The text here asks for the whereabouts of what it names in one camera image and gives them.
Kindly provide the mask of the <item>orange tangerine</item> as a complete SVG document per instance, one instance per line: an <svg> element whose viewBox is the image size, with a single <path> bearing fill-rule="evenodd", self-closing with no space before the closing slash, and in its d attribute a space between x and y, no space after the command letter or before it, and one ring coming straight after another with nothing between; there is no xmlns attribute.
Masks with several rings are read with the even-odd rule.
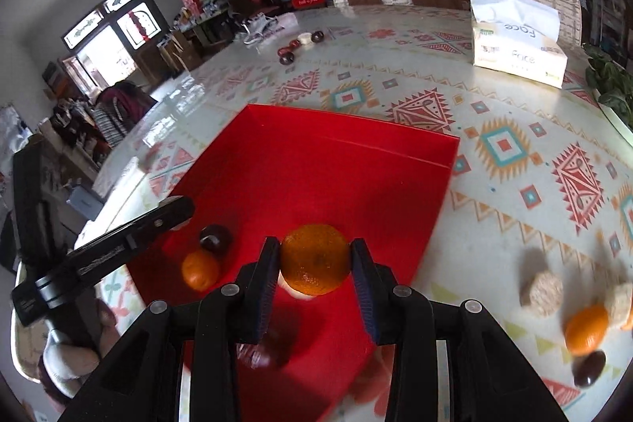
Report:
<svg viewBox="0 0 633 422"><path fill-rule="evenodd" d="M207 292L218 282L220 263L213 254L198 250L186 256L181 265L181 276L191 289Z"/></svg>
<svg viewBox="0 0 633 422"><path fill-rule="evenodd" d="M326 295L351 272L350 244L330 225L303 225L290 231L280 251L281 275L301 295Z"/></svg>

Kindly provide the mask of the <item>beige rice cake puff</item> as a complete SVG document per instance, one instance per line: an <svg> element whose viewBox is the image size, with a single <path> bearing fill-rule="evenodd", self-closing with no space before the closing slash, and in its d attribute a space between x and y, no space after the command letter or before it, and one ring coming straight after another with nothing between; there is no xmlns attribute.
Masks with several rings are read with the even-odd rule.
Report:
<svg viewBox="0 0 633 422"><path fill-rule="evenodd" d="M548 270L535 274L520 294L520 306L540 318L556 314L562 301L562 280Z"/></svg>

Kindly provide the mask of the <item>yellow-orange tangerine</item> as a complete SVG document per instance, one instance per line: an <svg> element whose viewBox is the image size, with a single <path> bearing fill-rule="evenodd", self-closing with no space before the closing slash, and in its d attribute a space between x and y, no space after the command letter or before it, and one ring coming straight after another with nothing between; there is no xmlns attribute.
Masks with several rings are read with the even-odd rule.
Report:
<svg viewBox="0 0 633 422"><path fill-rule="evenodd" d="M564 328L565 347L575 357L598 349L608 329L608 313L602 304L588 306L569 319Z"/></svg>

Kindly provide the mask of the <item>pale rice cake puff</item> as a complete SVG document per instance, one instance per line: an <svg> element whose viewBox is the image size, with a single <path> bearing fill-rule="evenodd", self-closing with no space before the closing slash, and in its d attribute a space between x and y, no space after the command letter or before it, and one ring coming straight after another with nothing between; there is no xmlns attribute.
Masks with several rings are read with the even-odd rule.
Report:
<svg viewBox="0 0 633 422"><path fill-rule="evenodd" d="M610 287L605 295L604 307L608 315L609 328L623 328L631 316L632 284L622 283Z"/></svg>

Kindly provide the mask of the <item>large red jujube date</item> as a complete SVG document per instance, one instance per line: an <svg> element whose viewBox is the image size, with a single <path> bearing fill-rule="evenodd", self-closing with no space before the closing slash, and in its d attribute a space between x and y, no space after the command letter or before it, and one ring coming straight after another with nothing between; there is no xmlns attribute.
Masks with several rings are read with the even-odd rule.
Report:
<svg viewBox="0 0 633 422"><path fill-rule="evenodd" d="M595 350L578 359L573 366L573 380L579 389L590 388L602 375L606 365L606 354Z"/></svg>

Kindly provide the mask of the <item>red tray box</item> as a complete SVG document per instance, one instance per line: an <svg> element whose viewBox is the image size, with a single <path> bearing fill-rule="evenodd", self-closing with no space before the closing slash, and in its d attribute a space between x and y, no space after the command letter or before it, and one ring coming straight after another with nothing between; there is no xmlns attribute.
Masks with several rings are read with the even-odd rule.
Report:
<svg viewBox="0 0 633 422"><path fill-rule="evenodd" d="M372 258L408 283L436 225L458 146L452 135L356 115L244 108L177 183L176 193L194 201L193 218L130 262L136 289L148 302L198 300L181 265L209 225L233 238L222 282L255 261L267 238L325 224L347 240L365 240ZM320 420L374 351L351 280L310 300L278 289L269 326L286 361L237 369L247 421Z"/></svg>

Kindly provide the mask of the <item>white plate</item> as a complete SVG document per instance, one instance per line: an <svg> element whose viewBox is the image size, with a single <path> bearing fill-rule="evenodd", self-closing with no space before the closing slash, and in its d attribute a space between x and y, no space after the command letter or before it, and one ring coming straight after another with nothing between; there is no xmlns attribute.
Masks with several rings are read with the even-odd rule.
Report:
<svg viewBox="0 0 633 422"><path fill-rule="evenodd" d="M599 102L600 92L597 89L592 90L592 94L594 100L598 103L603 114L606 116L607 120L614 126L614 129L618 132L618 134L629 144L630 147L633 146L633 132L630 127L627 126L613 111L612 108L602 104Z"/></svg>

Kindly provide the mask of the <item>green spinach leaves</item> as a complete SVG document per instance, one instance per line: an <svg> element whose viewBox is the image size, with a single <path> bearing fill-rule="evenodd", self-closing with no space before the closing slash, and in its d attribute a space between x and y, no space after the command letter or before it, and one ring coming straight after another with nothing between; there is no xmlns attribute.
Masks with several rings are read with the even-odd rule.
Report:
<svg viewBox="0 0 633 422"><path fill-rule="evenodd" d="M584 46L588 58L586 82L597 90L598 102L612 108L619 119L632 127L632 75L599 47Z"/></svg>

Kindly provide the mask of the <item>small dark snacks cluster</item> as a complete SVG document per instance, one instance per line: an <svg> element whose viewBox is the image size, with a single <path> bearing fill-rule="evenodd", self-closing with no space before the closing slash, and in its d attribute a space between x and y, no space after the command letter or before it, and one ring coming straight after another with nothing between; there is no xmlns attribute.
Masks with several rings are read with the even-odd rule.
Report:
<svg viewBox="0 0 633 422"><path fill-rule="evenodd" d="M325 40L325 33L321 30L313 32L303 32L293 38L288 45L280 47L277 50L278 61L284 66L294 63L297 53L301 53L303 49L309 48L315 44L320 44Z"/></svg>

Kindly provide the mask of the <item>white tissue box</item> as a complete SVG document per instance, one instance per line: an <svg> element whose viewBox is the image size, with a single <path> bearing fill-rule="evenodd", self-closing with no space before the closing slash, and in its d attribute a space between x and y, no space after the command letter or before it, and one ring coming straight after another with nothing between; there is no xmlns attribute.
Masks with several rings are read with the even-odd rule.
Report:
<svg viewBox="0 0 633 422"><path fill-rule="evenodd" d="M559 12L534 0L470 0L473 64L560 89L568 57Z"/></svg>

